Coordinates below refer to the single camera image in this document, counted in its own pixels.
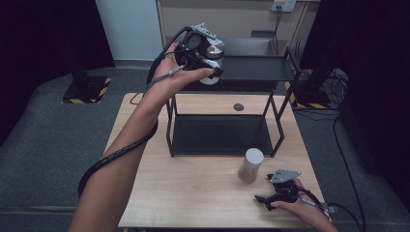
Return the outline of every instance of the power outlet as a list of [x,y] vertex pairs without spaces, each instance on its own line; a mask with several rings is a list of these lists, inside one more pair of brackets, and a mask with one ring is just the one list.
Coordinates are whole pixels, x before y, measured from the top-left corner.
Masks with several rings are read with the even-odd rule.
[[293,12],[295,9],[296,0],[275,0],[272,5],[272,12]]
[[272,5],[272,12],[279,12],[279,8],[283,9],[285,0],[275,0]]
[[295,9],[296,0],[285,0],[282,7],[283,12],[293,12]]

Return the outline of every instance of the black cable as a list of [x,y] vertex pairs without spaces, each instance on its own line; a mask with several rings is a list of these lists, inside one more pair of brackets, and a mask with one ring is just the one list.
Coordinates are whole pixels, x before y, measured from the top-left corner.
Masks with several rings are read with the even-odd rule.
[[274,50],[277,53],[277,55],[279,55],[279,47],[278,47],[278,27],[280,24],[280,20],[281,20],[281,6],[277,7],[278,13],[277,13],[277,23],[275,26],[275,36],[274,36],[274,40],[272,42],[272,45],[274,46]]
[[122,157],[124,154],[132,151],[133,149],[139,147],[140,145],[144,144],[145,142],[147,142],[150,138],[152,138],[154,136],[154,134],[156,133],[158,128],[158,120],[156,122],[156,124],[152,127],[152,129],[148,132],[148,134],[146,134],[144,137],[142,137],[141,139],[135,141],[134,143],[130,144],[127,147],[124,147],[114,153],[112,153],[111,155],[97,161],[94,165],[92,165],[90,168],[88,168],[88,170],[84,173],[84,175],[82,176],[79,184],[78,184],[78,190],[77,190],[77,195],[78,195],[78,199],[81,197],[82,192],[84,191],[85,185],[88,182],[88,179],[90,179],[90,177],[96,173],[98,170],[100,170],[104,165],[107,165],[109,163],[111,163],[114,160],[117,160],[118,158]]
[[[347,161],[346,161],[346,157],[344,156],[343,151],[341,150],[341,147],[340,147],[340,144],[339,144],[338,138],[337,138],[336,122],[337,122],[337,120],[338,120],[339,118],[340,118],[340,115],[335,118],[334,124],[333,124],[335,140],[336,140],[336,143],[337,143],[337,146],[338,146],[338,150],[340,151],[341,157],[343,158],[344,165],[345,165],[345,167],[346,167],[346,169],[347,169],[347,174],[348,174],[348,176],[349,176],[350,183],[352,184],[352,188],[353,188],[353,190],[354,190],[354,192],[355,192],[356,201],[357,201],[357,203],[358,203],[359,210],[360,210],[360,213],[361,213],[361,217],[362,217],[362,227],[363,227],[363,228],[361,229],[360,226],[359,226],[359,223],[357,222],[357,223],[358,223],[358,226],[359,226],[359,231],[361,231],[361,232],[366,232],[366,217],[365,217],[365,211],[363,210],[362,202],[361,202],[361,200],[360,200],[360,198],[359,198],[359,194],[357,193],[356,186],[355,186],[355,184],[354,184],[352,174],[350,173],[349,165],[347,164]],[[347,212],[350,214],[350,216],[351,216],[355,221],[357,221],[356,218],[353,216],[353,214],[351,214],[349,211],[347,211]]]
[[297,59],[299,59],[299,57],[298,57],[298,43],[299,43],[299,41],[296,41],[296,44],[295,44],[295,57],[297,58]]
[[336,73],[336,69],[328,72],[328,79],[331,79],[331,92],[327,94],[328,98],[334,104],[341,104],[347,93],[347,80]]
[[351,218],[353,218],[353,219],[355,220],[356,225],[358,226],[359,231],[365,232],[365,231],[362,231],[362,228],[360,227],[360,224],[359,224],[358,220],[356,219],[356,217],[353,215],[353,213],[350,212],[346,207],[344,207],[344,206],[342,206],[342,205],[339,205],[339,204],[337,204],[337,203],[328,203],[328,206],[331,206],[331,207],[333,206],[333,207],[338,207],[338,208],[343,209],[347,214],[350,215]]
[[[157,59],[154,60],[151,69],[148,73],[148,77],[147,77],[147,88],[145,90],[145,92],[147,92],[154,84],[160,82],[161,80],[167,78],[169,76],[169,73],[163,76],[160,76],[159,78],[152,80],[152,78],[154,77],[154,73],[155,70],[157,69],[158,65],[160,64],[161,60],[163,59],[165,52],[171,47],[171,45],[177,40],[177,38],[184,32],[191,30],[190,27],[184,27],[183,29],[181,29],[177,34],[175,34],[175,36],[172,38],[172,40],[170,40],[168,42],[168,44],[165,46],[165,48],[163,49],[163,51],[160,53],[160,55],[157,57]],[[133,96],[133,98],[130,100],[130,103],[132,103],[132,100],[137,96],[138,94],[136,94],[135,96]],[[88,170],[84,173],[84,175],[81,177],[81,180],[78,184],[78,189],[77,189],[77,195],[78,195],[78,199],[81,197],[82,192],[84,191],[85,185],[87,184],[88,180],[90,179],[90,177],[96,173],[98,170],[100,170],[103,166],[111,163],[114,160],[117,160],[118,158],[122,157],[124,154],[130,152],[131,150],[139,147],[140,145],[144,144],[145,142],[147,142],[150,138],[152,138],[154,136],[154,134],[156,133],[158,128],[158,120],[156,122],[156,124],[153,126],[153,128],[148,132],[148,134],[146,134],[144,137],[142,137],[141,139],[135,141],[133,144],[130,144],[127,147],[124,147],[112,154],[110,154],[109,156],[97,161],[94,165],[92,165],[90,168],[88,168]]]
[[309,190],[307,190],[307,189],[305,189],[305,188],[302,188],[302,187],[299,187],[299,186],[297,186],[297,189],[298,189],[299,191],[304,192],[308,197],[310,197],[310,198],[314,201],[314,203],[315,203],[316,205],[318,205],[318,206],[321,205],[319,199],[317,199],[317,197],[316,197],[315,195],[313,195],[313,193],[311,193]]
[[298,44],[298,57],[299,57],[299,60],[302,60],[302,56],[301,56],[301,41],[299,41],[299,44]]
[[170,51],[170,52],[167,52],[167,53],[163,54],[163,57],[165,57],[165,56],[167,56],[167,55],[169,55],[169,54],[183,53],[183,52],[185,52],[185,51],[184,51],[184,50]]
[[136,103],[136,102],[132,102],[135,98],[136,98],[136,96],[138,96],[139,95],[139,93],[136,93],[131,99],[130,99],[130,104],[138,104],[138,103]]
[[181,29],[180,31],[177,32],[177,34],[175,34],[175,36],[172,38],[172,40],[170,40],[168,42],[168,44],[165,46],[165,48],[163,49],[163,51],[160,53],[160,55],[154,60],[150,71],[148,72],[148,77],[147,77],[147,85],[149,83],[151,83],[153,77],[154,77],[154,73],[155,70],[157,69],[158,65],[160,64],[161,60],[163,59],[163,57],[165,56],[165,52],[171,47],[171,45],[178,39],[179,36],[181,36],[184,32],[188,32],[191,31],[192,28],[190,27],[184,27],[183,29]]

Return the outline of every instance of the white cup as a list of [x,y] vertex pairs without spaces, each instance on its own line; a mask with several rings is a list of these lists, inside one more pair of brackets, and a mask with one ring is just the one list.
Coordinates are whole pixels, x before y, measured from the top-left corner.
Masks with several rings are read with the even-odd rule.
[[242,181],[250,184],[256,180],[257,170],[264,159],[263,153],[257,148],[249,148],[245,153],[238,176]]

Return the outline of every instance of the wall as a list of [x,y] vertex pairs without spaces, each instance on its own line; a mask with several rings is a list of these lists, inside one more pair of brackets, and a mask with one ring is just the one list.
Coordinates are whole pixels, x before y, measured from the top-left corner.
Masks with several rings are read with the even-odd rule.
[[153,61],[162,50],[155,0],[96,0],[116,61]]
[[[162,38],[200,22],[219,38],[249,38],[251,30],[273,30],[273,0],[96,0],[114,60],[153,61]],[[317,0],[298,1],[293,13],[283,13],[278,40],[293,47],[305,41]]]
[[[252,38],[252,30],[275,30],[277,13],[273,0],[158,0],[163,41],[184,26],[201,22],[219,38]],[[305,42],[314,21],[319,1],[297,1],[292,13],[282,13],[277,31],[281,53],[296,41]]]

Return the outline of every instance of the wooden table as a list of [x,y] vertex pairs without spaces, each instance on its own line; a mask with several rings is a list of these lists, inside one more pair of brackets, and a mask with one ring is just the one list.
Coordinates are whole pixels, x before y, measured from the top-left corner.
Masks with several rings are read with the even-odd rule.
[[[136,105],[135,94],[126,94],[107,147],[125,125]],[[268,96],[263,95],[193,95],[179,94],[178,110],[194,113],[261,113]],[[132,102],[138,102],[141,95]],[[284,97],[275,96],[277,105]],[[235,111],[234,103],[245,109]],[[266,116],[272,143],[278,141],[274,113]],[[166,108],[159,117],[159,128],[148,142],[136,175],[132,196],[120,227],[177,228],[297,228],[307,227],[297,217],[283,210],[269,212],[254,195],[270,196],[275,192],[266,175],[276,169],[302,172],[299,179],[320,201],[320,187],[312,169],[304,141],[288,104],[281,118],[285,139],[274,158],[265,156],[258,177],[252,184],[238,178],[243,156],[176,156],[169,154],[165,139]]]

